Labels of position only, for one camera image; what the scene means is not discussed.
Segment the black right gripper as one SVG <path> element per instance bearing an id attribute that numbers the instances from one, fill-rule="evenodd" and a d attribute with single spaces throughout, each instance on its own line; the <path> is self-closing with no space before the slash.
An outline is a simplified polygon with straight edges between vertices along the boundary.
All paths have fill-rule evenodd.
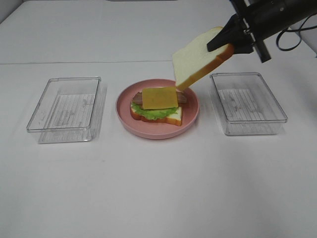
<path id="1" fill-rule="evenodd" d="M 234 54 L 254 50 L 261 62 L 271 59 L 264 40 L 317 12 L 315 0 L 259 0 L 246 5 L 244 0 L 231 2 L 236 14 L 207 43 L 208 52 L 232 44 Z"/>

